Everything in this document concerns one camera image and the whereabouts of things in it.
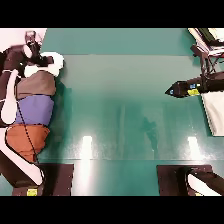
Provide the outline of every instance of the green tabletop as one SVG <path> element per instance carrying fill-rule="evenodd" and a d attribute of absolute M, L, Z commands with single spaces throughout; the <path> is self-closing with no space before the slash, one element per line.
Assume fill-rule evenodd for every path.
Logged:
<path fill-rule="evenodd" d="M 72 195 L 159 195 L 159 164 L 211 164 L 224 177 L 224 138 L 201 97 L 164 94 L 199 76 L 193 43 L 186 28 L 48 29 L 42 52 L 66 64 L 39 160 L 75 165 Z M 0 177 L 1 195 L 7 186 Z"/>

